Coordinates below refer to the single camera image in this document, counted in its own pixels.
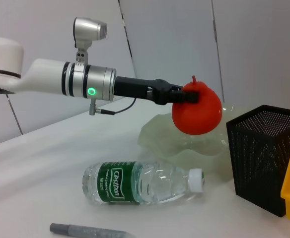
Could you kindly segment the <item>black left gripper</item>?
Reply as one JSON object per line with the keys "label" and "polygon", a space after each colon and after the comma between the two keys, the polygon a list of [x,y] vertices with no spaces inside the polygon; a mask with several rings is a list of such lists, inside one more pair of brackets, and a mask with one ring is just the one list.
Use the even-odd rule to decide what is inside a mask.
{"label": "black left gripper", "polygon": [[114,80],[114,95],[137,99],[147,99],[158,105],[168,103],[197,103],[199,92],[182,91],[182,86],[165,80],[145,80],[117,76]]}

